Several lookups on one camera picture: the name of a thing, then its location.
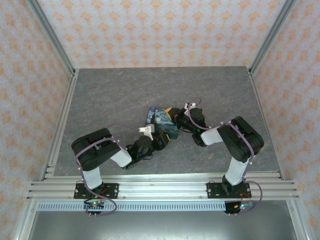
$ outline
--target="wall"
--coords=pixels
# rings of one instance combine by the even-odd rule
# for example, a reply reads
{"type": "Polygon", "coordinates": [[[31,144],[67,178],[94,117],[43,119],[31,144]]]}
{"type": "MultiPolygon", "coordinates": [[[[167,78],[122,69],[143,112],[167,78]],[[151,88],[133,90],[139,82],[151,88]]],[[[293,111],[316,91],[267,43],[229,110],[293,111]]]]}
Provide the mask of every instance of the wall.
{"type": "Polygon", "coordinates": [[[320,236],[320,5],[298,0],[254,76],[279,160],[320,236]]]}
{"type": "Polygon", "coordinates": [[[0,2],[0,26],[0,238],[13,239],[70,76],[25,0],[0,2]]]}
{"type": "Polygon", "coordinates": [[[250,66],[285,0],[39,0],[75,68],[250,66]]]}

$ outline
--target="metal corner post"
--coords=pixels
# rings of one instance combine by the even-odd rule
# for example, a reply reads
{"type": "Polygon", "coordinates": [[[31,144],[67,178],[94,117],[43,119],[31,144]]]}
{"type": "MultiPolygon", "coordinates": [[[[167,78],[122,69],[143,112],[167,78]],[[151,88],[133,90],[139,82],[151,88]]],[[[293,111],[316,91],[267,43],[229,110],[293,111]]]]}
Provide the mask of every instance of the metal corner post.
{"type": "Polygon", "coordinates": [[[79,69],[76,69],[74,74],[72,74],[70,76],[69,84],[68,84],[67,89],[64,94],[64,99],[63,99],[63,103],[61,106],[59,119],[56,123],[54,135],[53,135],[52,142],[50,145],[50,149],[49,149],[47,157],[46,157],[46,163],[43,166],[43,169],[41,171],[40,181],[42,181],[44,179],[45,175],[48,172],[53,174],[53,172],[55,171],[55,167],[56,167],[56,163],[57,163],[57,159],[58,159],[58,154],[59,154],[59,149],[60,149],[60,145],[61,145],[62,138],[64,135],[64,131],[65,131],[66,123],[67,123],[67,118],[68,118],[68,113],[69,113],[70,105],[72,102],[72,97],[73,97],[74,90],[76,87],[78,73],[79,73],[79,69]]]}
{"type": "Polygon", "coordinates": [[[293,8],[293,6],[295,5],[296,2],[297,2],[297,0],[287,0],[285,2],[279,16],[275,20],[273,26],[270,29],[270,32],[266,36],[266,39],[264,40],[258,54],[256,55],[256,57],[252,63],[252,66],[249,68],[249,72],[251,75],[253,75],[257,71],[257,69],[259,68],[260,64],[262,63],[268,50],[272,46],[274,40],[276,39],[278,32],[280,31],[281,27],[284,25],[287,17],[291,13],[291,9],[293,8]]]}
{"type": "Polygon", "coordinates": [[[62,44],[60,43],[53,27],[49,23],[43,9],[41,8],[38,0],[25,0],[29,3],[29,6],[33,10],[34,14],[38,18],[43,30],[45,31],[46,35],[50,39],[54,49],[56,50],[57,54],[62,60],[63,65],[65,66],[66,70],[70,73],[73,74],[75,72],[75,69],[66,54],[62,44]]]}

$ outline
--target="gray table surface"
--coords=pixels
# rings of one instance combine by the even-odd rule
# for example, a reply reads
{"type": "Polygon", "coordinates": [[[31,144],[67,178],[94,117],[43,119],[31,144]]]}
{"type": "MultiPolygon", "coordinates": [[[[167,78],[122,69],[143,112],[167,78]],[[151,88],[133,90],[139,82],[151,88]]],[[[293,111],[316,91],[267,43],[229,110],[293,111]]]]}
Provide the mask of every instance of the gray table surface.
{"type": "MultiPolygon", "coordinates": [[[[263,117],[244,66],[152,67],[80,69],[55,176],[78,176],[71,143],[113,123],[144,127],[150,107],[183,108],[201,97],[208,126],[242,116],[264,139],[265,146],[249,171],[279,170],[263,117]]],[[[141,133],[123,126],[109,129],[125,145],[141,133]]],[[[131,169],[122,169],[112,160],[100,166],[103,175],[219,173],[228,170],[231,155],[224,143],[197,146],[191,134],[180,132],[152,160],[142,160],[131,169]]]]}

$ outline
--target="metal plate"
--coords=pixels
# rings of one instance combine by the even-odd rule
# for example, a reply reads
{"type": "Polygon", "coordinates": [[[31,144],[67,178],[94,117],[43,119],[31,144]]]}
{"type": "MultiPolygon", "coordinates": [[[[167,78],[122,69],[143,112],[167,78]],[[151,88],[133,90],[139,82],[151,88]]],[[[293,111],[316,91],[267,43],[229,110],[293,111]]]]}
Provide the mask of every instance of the metal plate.
{"type": "Polygon", "coordinates": [[[250,189],[249,183],[243,184],[237,192],[235,192],[232,196],[228,196],[223,190],[221,182],[209,182],[206,184],[208,199],[246,199],[248,198],[246,195],[249,195],[251,198],[251,191],[247,191],[247,189],[250,189]]]}
{"type": "MultiPolygon", "coordinates": [[[[102,190],[102,196],[109,199],[117,199],[119,192],[118,183],[104,183],[104,189],[102,190]]],[[[74,199],[93,199],[95,196],[91,194],[85,187],[83,183],[77,183],[74,190],[74,199]]]]}

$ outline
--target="blue box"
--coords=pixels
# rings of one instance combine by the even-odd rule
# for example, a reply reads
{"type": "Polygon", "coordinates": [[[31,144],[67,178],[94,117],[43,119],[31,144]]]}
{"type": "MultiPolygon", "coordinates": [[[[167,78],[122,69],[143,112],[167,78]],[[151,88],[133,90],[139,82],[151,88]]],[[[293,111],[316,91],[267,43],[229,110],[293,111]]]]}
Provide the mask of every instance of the blue box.
{"type": "Polygon", "coordinates": [[[150,107],[148,115],[145,120],[145,125],[151,124],[154,117],[154,131],[155,135],[159,132],[168,134],[170,139],[177,139],[179,129],[171,120],[167,112],[162,108],[150,107]]]}

